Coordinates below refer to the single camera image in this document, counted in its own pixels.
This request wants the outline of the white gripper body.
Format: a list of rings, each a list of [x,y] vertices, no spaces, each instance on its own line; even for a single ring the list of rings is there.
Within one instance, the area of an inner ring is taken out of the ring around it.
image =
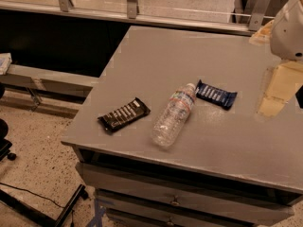
[[[271,51],[283,60],[303,60],[303,3],[289,0],[276,15],[271,29]]]

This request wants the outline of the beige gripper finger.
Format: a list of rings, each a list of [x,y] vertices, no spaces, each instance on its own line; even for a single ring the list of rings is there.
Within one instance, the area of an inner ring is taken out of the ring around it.
[[[271,30],[274,21],[271,20],[266,25],[262,26],[257,32],[255,32],[249,39],[249,43],[253,45],[268,44],[271,38]]]
[[[303,63],[297,61],[281,63],[273,70],[258,106],[258,113],[266,117],[278,115],[302,86]]]

